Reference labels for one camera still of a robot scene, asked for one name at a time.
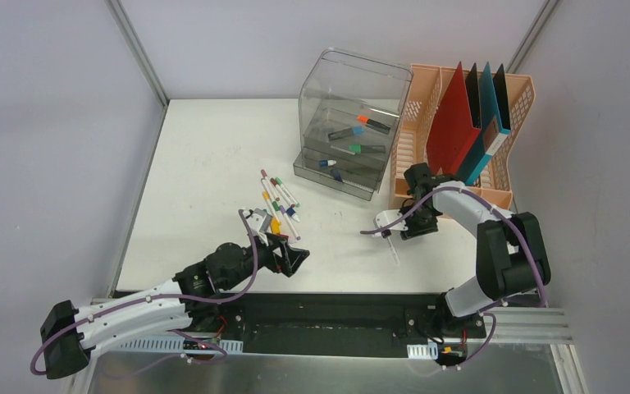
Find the red folder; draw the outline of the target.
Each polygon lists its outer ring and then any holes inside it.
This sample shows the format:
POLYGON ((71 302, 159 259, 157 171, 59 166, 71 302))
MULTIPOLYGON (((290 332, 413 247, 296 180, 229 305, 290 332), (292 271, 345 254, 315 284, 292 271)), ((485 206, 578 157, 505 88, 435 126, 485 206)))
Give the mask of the red folder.
POLYGON ((481 130, 477 66, 461 64, 445 84, 427 139, 427 160, 434 175, 455 175, 481 130))

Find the green highlighter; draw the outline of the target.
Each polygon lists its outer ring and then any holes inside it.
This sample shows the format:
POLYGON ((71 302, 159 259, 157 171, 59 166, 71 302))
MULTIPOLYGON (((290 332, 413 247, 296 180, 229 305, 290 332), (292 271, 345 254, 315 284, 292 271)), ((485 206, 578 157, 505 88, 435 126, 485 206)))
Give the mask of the green highlighter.
POLYGON ((350 144, 349 150, 356 154, 385 153, 386 147, 376 144, 350 144))

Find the small blue cap bottle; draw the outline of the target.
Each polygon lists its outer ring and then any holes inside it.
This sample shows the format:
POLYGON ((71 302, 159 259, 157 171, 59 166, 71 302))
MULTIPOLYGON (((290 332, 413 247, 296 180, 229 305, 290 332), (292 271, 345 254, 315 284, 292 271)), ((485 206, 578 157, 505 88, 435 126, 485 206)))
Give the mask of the small blue cap bottle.
POLYGON ((318 161, 319 167, 334 167, 335 165, 336 165, 336 160, 332 160, 332 159, 325 159, 325 160, 318 161))

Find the orange highlighter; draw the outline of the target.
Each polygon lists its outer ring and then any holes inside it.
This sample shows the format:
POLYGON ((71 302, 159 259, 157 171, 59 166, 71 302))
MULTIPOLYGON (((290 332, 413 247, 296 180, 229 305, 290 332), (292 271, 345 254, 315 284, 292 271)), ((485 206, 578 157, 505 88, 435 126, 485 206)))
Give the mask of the orange highlighter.
POLYGON ((365 117, 365 116, 358 116, 357 120, 361 123, 363 123, 364 125, 381 132, 382 134, 385 135, 389 135, 390 134, 390 130, 391 130, 391 126, 388 126, 385 123, 379 122, 379 121, 375 121, 369 117, 365 117))

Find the blue black marker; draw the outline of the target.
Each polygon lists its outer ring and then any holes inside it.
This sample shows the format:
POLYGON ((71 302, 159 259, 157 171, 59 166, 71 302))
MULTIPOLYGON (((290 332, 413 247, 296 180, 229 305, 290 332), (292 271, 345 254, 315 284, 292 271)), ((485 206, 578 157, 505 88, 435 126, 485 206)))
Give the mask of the blue black marker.
POLYGON ((338 131, 332 131, 327 134, 329 141, 342 140, 361 135, 364 132, 363 126, 353 126, 338 131))

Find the teal notebook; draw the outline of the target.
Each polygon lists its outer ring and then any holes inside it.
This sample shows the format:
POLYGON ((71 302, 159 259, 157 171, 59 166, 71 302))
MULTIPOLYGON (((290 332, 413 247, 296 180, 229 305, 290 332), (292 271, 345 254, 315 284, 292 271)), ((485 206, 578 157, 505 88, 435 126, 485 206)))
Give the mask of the teal notebook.
POLYGON ((491 64, 486 63, 478 80, 478 93, 481 131, 457 173, 466 186, 477 181, 512 130, 503 64, 492 71, 491 64))

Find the clear grey drawer box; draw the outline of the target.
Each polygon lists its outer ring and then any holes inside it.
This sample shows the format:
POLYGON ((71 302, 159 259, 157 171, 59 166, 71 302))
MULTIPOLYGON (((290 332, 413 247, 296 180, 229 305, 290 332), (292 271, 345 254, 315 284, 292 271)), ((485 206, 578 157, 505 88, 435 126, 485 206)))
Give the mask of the clear grey drawer box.
POLYGON ((381 188, 412 80, 409 65, 340 48, 324 50, 299 93, 300 151, 293 162, 294 174, 371 200, 381 188), (391 126, 390 134, 364 125, 358 116, 391 126), (353 126, 363 126, 364 132, 329 141, 329 132, 353 126), (349 150, 350 144, 385 145, 386 152, 356 154, 349 150), (318 161, 325 159, 336 160, 336 165, 319 167, 318 161), (332 177, 332 168, 339 171, 343 183, 332 177))

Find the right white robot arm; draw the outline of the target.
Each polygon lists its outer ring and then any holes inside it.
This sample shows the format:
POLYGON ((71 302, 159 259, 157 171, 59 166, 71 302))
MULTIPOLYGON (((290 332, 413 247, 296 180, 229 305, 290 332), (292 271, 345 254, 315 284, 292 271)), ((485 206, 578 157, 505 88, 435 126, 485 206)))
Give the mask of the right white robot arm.
POLYGON ((546 306, 551 273, 540 223, 531 213, 512 213, 472 192, 452 175, 434 176, 425 163, 404 172, 414 204, 402 208, 404 240, 438 230, 446 215, 476 240, 475 275, 447 291, 432 315, 438 333, 451 337, 462 330, 467 316, 484 312, 502 301, 527 303, 529 291, 546 306))

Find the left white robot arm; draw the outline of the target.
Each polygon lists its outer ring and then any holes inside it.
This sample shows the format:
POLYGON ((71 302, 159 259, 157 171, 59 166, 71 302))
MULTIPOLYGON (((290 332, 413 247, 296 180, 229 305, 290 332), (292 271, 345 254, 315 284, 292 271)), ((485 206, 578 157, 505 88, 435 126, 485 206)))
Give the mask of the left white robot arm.
POLYGON ((201 261, 145 291, 97 305, 58 302, 39 329, 42 345, 30 361, 30 372, 50 380, 65 378, 138 337, 190 325, 207 332, 216 325, 214 306, 245 293, 231 294, 231 289, 240 283, 251 287, 261 268, 292 277, 309 255, 282 236, 268 235, 267 241, 255 236, 248 247, 219 245, 201 261))

